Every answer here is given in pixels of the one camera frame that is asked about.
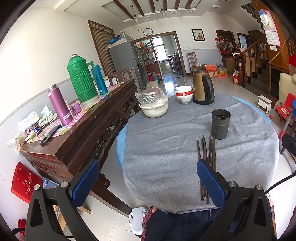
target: framed picture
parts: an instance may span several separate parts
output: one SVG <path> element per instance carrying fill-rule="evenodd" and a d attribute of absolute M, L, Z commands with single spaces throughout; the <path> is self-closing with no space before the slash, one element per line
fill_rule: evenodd
<path fill-rule="evenodd" d="M 205 41 L 202 29 L 192 29 L 194 41 Z"/>

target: stacked bowls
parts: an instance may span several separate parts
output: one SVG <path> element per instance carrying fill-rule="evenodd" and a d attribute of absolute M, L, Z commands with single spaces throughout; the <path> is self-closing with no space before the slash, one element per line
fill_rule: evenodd
<path fill-rule="evenodd" d="M 179 102 L 188 104 L 193 95 L 192 87 L 190 85 L 176 87 L 175 94 Z"/>

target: metal bolt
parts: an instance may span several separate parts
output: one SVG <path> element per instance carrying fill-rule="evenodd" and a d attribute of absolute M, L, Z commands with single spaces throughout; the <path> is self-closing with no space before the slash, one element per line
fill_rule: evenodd
<path fill-rule="evenodd" d="M 62 187 L 62 188 L 65 188 L 65 187 L 67 187 L 67 186 L 68 186 L 68 182 L 64 181 L 64 182 L 61 183 L 61 187 Z"/>
<path fill-rule="evenodd" d="M 262 187 L 260 184 L 256 185 L 256 188 L 257 188 L 259 191 L 263 190 L 263 187 Z"/>
<path fill-rule="evenodd" d="M 35 186 L 34 186 L 34 190 L 38 190 L 40 188 L 40 185 L 39 184 L 36 184 Z"/>
<path fill-rule="evenodd" d="M 228 184 L 229 184 L 229 186 L 231 186 L 232 188 L 234 188 L 234 187 L 237 186 L 237 184 L 236 184 L 235 181 L 230 181 L 230 182 L 228 182 Z"/>

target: small white stool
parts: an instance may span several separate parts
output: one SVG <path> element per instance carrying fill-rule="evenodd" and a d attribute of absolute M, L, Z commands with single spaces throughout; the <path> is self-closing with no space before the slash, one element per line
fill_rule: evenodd
<path fill-rule="evenodd" d="M 257 108 L 259 106 L 262 106 L 265 110 L 266 110 L 266 114 L 268 112 L 270 112 L 270 109 L 271 109 L 271 103 L 272 101 L 270 99 L 267 99 L 265 96 L 263 95 L 259 95 L 258 96 L 259 100 L 258 100 L 258 105 L 257 105 Z"/>

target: green thermos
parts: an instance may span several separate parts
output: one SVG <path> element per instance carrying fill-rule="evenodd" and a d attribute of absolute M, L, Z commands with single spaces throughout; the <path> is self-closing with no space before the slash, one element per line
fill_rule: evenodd
<path fill-rule="evenodd" d="M 80 103 L 86 102 L 98 95 L 93 82 L 96 74 L 94 78 L 91 77 L 88 69 L 89 65 L 94 69 L 93 61 L 86 63 L 84 58 L 73 54 L 67 66 L 72 85 Z"/>

